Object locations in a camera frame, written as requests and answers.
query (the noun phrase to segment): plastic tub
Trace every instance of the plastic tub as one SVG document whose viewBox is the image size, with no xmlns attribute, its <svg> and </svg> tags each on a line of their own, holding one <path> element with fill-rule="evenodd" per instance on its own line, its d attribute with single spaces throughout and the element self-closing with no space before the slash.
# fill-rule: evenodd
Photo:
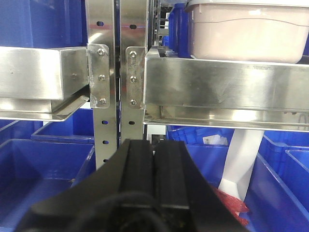
<svg viewBox="0 0 309 232">
<path fill-rule="evenodd" d="M 286 151 L 282 179 L 304 207 L 309 210 L 309 151 Z"/>
<path fill-rule="evenodd" d="M 53 48 L 87 42 L 84 0 L 2 0 L 0 15 L 0 46 Z"/>
<path fill-rule="evenodd" d="M 191 55 L 297 63 L 309 32 L 303 0 L 190 0 Z"/>
<path fill-rule="evenodd" d="M 36 121 L 0 120 L 0 145 L 10 139 L 30 139 L 42 126 L 42 122 Z"/>
<path fill-rule="evenodd" d="M 309 150 L 309 133 L 291 131 L 266 131 L 259 153 L 275 172 L 282 176 L 286 150 Z"/>
<path fill-rule="evenodd" d="M 192 145 L 187 148 L 208 182 L 218 183 L 227 148 Z M 259 154 L 245 203 L 250 212 L 240 216 L 249 220 L 247 229 L 252 232 L 304 232 L 309 228 L 308 211 Z"/>
<path fill-rule="evenodd" d="M 186 144 L 229 145 L 233 133 L 228 128 L 167 126 L 167 139 Z"/>
<path fill-rule="evenodd" d="M 34 140 L 94 144 L 92 109 L 79 109 L 64 122 L 49 122 L 31 136 Z"/>
<path fill-rule="evenodd" d="M 0 231 L 13 230 L 34 203 L 95 170 L 93 145 L 13 139 L 0 146 Z"/>
</svg>

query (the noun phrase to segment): hole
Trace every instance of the hole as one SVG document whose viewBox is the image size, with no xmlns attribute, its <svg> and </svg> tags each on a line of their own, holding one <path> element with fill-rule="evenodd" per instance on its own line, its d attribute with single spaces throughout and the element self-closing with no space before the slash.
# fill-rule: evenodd
<svg viewBox="0 0 309 232">
<path fill-rule="evenodd" d="M 97 22 L 97 25 L 98 25 L 99 27 L 103 27 L 103 26 L 104 26 L 104 23 L 103 23 L 102 21 L 98 21 L 98 22 Z"/>
<path fill-rule="evenodd" d="M 131 29 L 136 29 L 137 26 L 136 26 L 135 24 L 131 24 L 131 25 L 130 25 L 130 28 L 131 28 Z"/>
</svg>

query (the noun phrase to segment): white label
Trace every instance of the white label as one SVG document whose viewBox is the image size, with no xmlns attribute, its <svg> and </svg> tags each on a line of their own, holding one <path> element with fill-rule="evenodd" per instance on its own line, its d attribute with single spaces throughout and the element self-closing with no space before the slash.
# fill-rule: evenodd
<svg viewBox="0 0 309 232">
<path fill-rule="evenodd" d="M 227 138 L 221 137 L 218 134 L 203 137 L 203 143 L 210 145 L 228 145 Z"/>
</svg>

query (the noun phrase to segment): blue plastic bin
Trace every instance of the blue plastic bin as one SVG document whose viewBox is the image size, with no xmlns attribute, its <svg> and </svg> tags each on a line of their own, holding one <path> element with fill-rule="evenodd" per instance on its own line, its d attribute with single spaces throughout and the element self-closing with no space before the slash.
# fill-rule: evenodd
<svg viewBox="0 0 309 232">
<path fill-rule="evenodd" d="M 162 45 L 163 46 L 169 46 L 169 36 L 163 36 Z"/>
<path fill-rule="evenodd" d="M 83 46 L 84 0 L 2 0 L 0 46 Z"/>
<path fill-rule="evenodd" d="M 309 133 L 291 131 L 266 131 L 259 153 L 275 172 L 282 176 L 286 150 L 309 150 Z"/>
<path fill-rule="evenodd" d="M 0 120 L 0 145 L 10 139 L 30 139 L 43 126 L 37 121 Z"/>
<path fill-rule="evenodd" d="M 191 58 L 188 50 L 188 23 L 189 14 L 184 11 L 185 4 L 180 9 L 178 14 L 178 57 L 180 58 Z"/>
<path fill-rule="evenodd" d="M 13 139 L 0 146 L 0 231 L 13 230 L 34 203 L 95 170 L 93 145 Z"/>
<path fill-rule="evenodd" d="M 282 179 L 309 210 L 309 151 L 286 151 Z"/>
<path fill-rule="evenodd" d="M 187 148 L 204 177 L 217 187 L 227 148 L 193 145 Z M 309 228 L 308 211 L 259 154 L 245 203 L 250 212 L 240 216 L 249 220 L 247 229 L 252 232 L 304 232 Z"/>
<path fill-rule="evenodd" d="M 167 139 L 175 141 L 184 141 L 186 144 L 205 144 L 207 137 L 220 135 L 227 138 L 227 144 L 231 143 L 234 129 L 213 128 L 213 127 L 185 127 L 185 126 L 167 126 Z"/>
<path fill-rule="evenodd" d="M 174 50 L 174 37 L 176 36 L 176 32 L 175 32 L 175 26 L 174 26 L 174 22 L 175 22 L 175 12 L 172 10 L 169 13 L 169 48 L 171 50 Z"/>
<path fill-rule="evenodd" d="M 94 144 L 92 109 L 79 109 L 64 122 L 49 122 L 31 136 L 34 140 Z"/>
</svg>

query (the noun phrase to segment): white paper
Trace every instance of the white paper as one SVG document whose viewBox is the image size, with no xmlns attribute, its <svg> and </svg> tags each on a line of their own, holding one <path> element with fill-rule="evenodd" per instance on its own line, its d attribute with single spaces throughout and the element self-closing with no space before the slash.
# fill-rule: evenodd
<svg viewBox="0 0 309 232">
<path fill-rule="evenodd" d="M 203 137 L 203 143 L 210 145 L 228 145 L 227 138 L 221 137 L 218 134 Z"/>
<path fill-rule="evenodd" d="M 219 189 L 244 201 L 263 130 L 235 129 Z"/>
</svg>

